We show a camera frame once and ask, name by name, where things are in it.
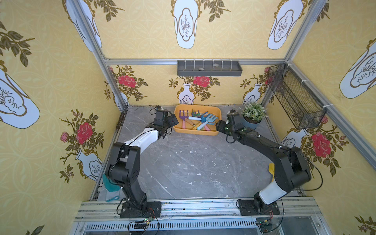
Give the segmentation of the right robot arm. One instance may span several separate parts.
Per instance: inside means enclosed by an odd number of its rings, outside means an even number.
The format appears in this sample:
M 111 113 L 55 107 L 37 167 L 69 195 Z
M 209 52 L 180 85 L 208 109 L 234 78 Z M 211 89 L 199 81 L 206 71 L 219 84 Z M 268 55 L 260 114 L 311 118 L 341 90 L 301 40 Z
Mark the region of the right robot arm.
M 239 112 L 231 110 L 225 121 L 218 121 L 216 130 L 257 150 L 274 164 L 274 181 L 255 194 L 255 208 L 261 210 L 311 180 L 309 166 L 301 149 L 282 146 L 245 127 Z

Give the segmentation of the green rake wooden handle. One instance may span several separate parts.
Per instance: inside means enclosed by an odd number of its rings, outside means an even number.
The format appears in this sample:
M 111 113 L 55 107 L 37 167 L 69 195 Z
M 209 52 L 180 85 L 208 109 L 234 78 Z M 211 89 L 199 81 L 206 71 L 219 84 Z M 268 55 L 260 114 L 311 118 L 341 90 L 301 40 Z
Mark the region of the green rake wooden handle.
M 202 116 L 202 114 L 199 111 L 196 112 L 196 111 L 192 110 L 192 116 L 200 118 Z

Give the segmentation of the light blue hand rake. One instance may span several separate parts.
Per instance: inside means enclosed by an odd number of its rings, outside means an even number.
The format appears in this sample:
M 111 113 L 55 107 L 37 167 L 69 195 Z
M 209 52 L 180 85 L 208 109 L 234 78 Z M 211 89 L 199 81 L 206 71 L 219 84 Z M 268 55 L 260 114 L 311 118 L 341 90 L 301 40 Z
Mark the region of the light blue hand rake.
M 205 125 L 209 123 L 214 124 L 218 117 L 214 114 L 209 114 L 208 116 L 205 116 L 204 119 L 205 120 L 197 127 L 197 130 L 201 130 Z

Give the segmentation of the orange plastic storage tray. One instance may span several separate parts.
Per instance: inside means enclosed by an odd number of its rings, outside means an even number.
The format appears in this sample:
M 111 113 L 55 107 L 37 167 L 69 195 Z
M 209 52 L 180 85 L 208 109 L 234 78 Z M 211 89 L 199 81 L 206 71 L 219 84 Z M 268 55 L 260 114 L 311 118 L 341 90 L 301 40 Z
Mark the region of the orange plastic storage tray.
M 179 111 L 184 110 L 185 112 L 188 111 L 189 116 L 192 117 L 192 110 L 199 111 L 201 114 L 208 112 L 209 114 L 214 114 L 218 117 L 214 124 L 209 123 L 208 127 L 211 131 L 206 131 L 204 128 L 201 130 L 193 130 L 193 128 L 200 123 L 199 120 L 189 120 L 186 119 L 186 129 L 182 129 L 182 120 L 179 117 Z M 184 134 L 194 134 L 194 135 L 205 135 L 205 136 L 216 136 L 218 131 L 216 131 L 215 124 L 221 120 L 221 111 L 217 107 L 213 106 L 203 106 L 203 105 L 188 105 L 188 104 L 180 104 L 175 107 L 174 114 L 176 115 L 179 123 L 175 125 L 173 128 L 178 133 Z

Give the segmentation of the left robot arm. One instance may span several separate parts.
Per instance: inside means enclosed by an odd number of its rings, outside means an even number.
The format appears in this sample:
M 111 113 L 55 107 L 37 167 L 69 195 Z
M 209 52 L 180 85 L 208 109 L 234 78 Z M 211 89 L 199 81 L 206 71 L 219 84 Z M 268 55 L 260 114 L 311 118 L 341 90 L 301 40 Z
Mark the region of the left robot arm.
M 147 195 L 138 182 L 141 153 L 152 143 L 167 135 L 167 130 L 178 124 L 177 117 L 169 110 L 155 107 L 155 118 L 137 136 L 124 143 L 117 142 L 104 170 L 109 182 L 121 188 L 127 201 L 123 208 L 143 215 L 147 212 Z

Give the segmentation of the dark blue rake yellow handle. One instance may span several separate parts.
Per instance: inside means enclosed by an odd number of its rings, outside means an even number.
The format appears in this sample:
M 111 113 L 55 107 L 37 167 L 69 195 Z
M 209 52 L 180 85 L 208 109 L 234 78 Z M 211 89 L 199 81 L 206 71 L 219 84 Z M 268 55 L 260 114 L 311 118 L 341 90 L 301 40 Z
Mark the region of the dark blue rake yellow handle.
M 207 122 L 206 122 L 207 116 L 208 116 L 208 112 L 203 113 L 203 114 L 201 115 L 201 117 L 200 117 L 200 123 L 197 124 L 197 125 L 193 128 L 193 130 L 201 130 L 201 129 L 203 129 L 204 126 L 205 126 L 206 123 L 207 123 Z

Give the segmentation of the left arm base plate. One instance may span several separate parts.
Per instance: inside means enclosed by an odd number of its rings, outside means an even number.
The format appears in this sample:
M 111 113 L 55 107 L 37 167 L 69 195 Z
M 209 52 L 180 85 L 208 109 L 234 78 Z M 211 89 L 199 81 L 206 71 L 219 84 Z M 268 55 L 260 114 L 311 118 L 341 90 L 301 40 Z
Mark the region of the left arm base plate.
M 161 216 L 162 203 L 160 201 L 148 201 L 142 205 L 135 206 L 130 201 L 122 203 L 119 213 L 120 218 L 147 218 Z

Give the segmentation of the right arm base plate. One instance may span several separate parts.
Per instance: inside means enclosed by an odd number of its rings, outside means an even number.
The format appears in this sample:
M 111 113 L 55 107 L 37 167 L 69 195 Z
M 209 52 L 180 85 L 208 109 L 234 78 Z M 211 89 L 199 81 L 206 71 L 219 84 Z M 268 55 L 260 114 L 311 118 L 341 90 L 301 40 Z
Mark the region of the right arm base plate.
M 266 205 L 261 200 L 242 200 L 238 199 L 236 202 L 237 208 L 240 210 L 242 216 L 247 215 L 280 215 L 280 210 L 276 202 Z

